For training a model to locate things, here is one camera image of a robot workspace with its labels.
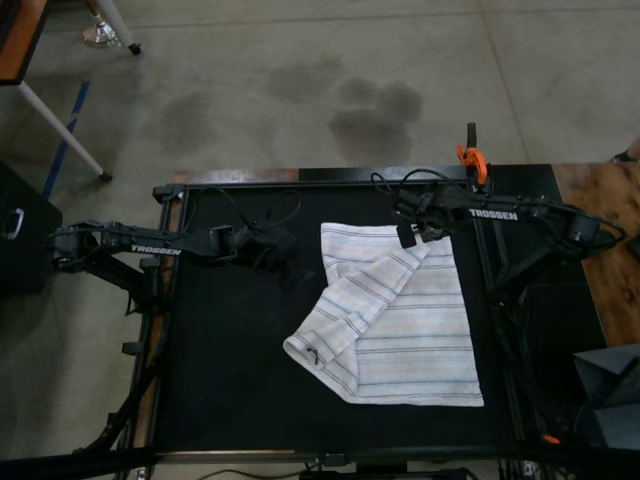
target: metal stand base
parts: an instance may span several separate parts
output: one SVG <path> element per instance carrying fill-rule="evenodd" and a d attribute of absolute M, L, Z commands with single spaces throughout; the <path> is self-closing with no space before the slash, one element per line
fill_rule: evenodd
<path fill-rule="evenodd" d="M 84 43 L 93 48 L 119 47 L 120 40 L 111 25 L 100 14 L 95 15 L 93 20 L 94 23 L 82 32 Z"/>
<path fill-rule="evenodd" d="M 113 0 L 96 0 L 96 2 L 104 16 L 109 19 L 122 45 L 126 45 L 129 50 L 131 50 L 131 53 L 138 55 L 140 53 L 140 45 L 133 39 L 133 35 L 131 35 L 129 28 L 126 23 L 124 23 L 124 19 L 113 3 Z"/>

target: black tabletop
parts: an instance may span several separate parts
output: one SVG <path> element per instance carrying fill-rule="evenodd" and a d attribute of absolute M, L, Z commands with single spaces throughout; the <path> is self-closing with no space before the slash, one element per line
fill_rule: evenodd
<path fill-rule="evenodd" d="M 297 329 L 326 286 L 320 224 L 396 223 L 388 200 L 368 183 L 312 185 L 317 179 L 345 182 L 363 177 L 363 172 L 350 172 L 301 171 L 300 180 L 311 184 L 295 187 L 302 196 L 302 210 L 287 228 L 298 238 L 306 268 L 316 276 L 295 294 L 283 292 L 272 276 L 251 269 L 180 262 L 153 436 L 157 450 L 348 453 L 387 448 L 511 448 L 513 424 L 473 230 L 454 235 L 452 242 L 484 407 L 351 405 L 284 353 L 283 340 Z M 496 193 L 545 193 L 559 200 L 549 166 L 496 167 L 494 178 Z M 190 187 L 189 198 L 198 198 L 192 228 L 240 226 L 219 193 L 197 195 L 200 188 Z M 236 185 L 227 189 L 243 211 L 255 218 L 284 188 Z M 184 208 L 187 215 L 193 211 L 190 202 Z M 515 251 L 526 250 L 528 242 L 536 241 L 517 230 L 506 229 L 505 237 Z M 547 275 L 534 285 L 529 308 L 535 310 L 531 335 L 551 339 L 535 345 L 541 365 L 550 369 L 543 386 L 560 392 L 557 398 L 569 405 L 580 401 L 571 353 L 603 347 L 604 338 L 581 267 L 560 277 Z"/>

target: striped cloth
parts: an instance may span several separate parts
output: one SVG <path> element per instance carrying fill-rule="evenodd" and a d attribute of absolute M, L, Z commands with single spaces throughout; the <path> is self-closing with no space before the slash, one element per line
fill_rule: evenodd
<path fill-rule="evenodd" d="M 285 351 L 349 403 L 481 407 L 451 241 L 324 223 L 329 286 Z"/>

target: black cabinet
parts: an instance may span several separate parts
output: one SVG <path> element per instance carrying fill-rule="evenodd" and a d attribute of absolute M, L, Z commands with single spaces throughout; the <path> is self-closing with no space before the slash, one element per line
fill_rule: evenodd
<path fill-rule="evenodd" d="M 47 235 L 62 214 L 0 162 L 0 294 L 37 292 L 51 272 Z"/>

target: white table leg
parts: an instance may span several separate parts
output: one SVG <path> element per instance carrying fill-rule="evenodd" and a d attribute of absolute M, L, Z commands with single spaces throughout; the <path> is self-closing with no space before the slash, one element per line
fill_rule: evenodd
<path fill-rule="evenodd" d="M 105 16 L 109 19 L 109 23 L 111 23 L 111 27 L 113 27 L 116 35 L 118 35 L 120 42 L 122 42 L 123 45 L 126 45 L 129 50 L 131 50 L 131 53 L 133 53 L 134 55 L 138 55 L 140 53 L 140 44 L 135 43 L 135 41 L 133 40 L 133 35 L 131 35 L 127 24 L 124 23 L 124 20 L 122 19 L 120 12 L 114 5 L 113 0 L 96 1 L 98 3 L 98 7 L 100 7 L 100 10 L 102 10 L 102 13 L 104 13 Z"/>
<path fill-rule="evenodd" d="M 71 148 L 73 148 L 78 155 L 80 155 L 80 158 L 82 158 L 87 163 L 87 165 L 89 165 L 89 167 L 91 167 L 91 169 L 98 174 L 100 180 L 104 182 L 111 181 L 111 175 L 105 172 L 102 167 L 98 165 L 98 162 L 96 162 L 93 157 L 89 155 L 89 152 L 87 152 L 80 144 L 80 142 L 76 140 L 76 137 L 71 135 L 71 132 L 69 132 L 64 124 L 56 118 L 53 112 L 49 110 L 49 107 L 47 107 L 44 102 L 40 100 L 40 97 L 38 97 L 33 90 L 31 90 L 29 85 L 27 85 L 25 82 L 22 82 L 18 85 L 18 90 L 20 91 L 20 93 L 22 93 L 27 102 L 29 102 L 31 106 L 35 108 L 47 122 L 49 122 L 49 125 L 51 125 L 56 130 L 56 132 L 60 134 L 64 141 L 67 142 L 67 144 Z"/>

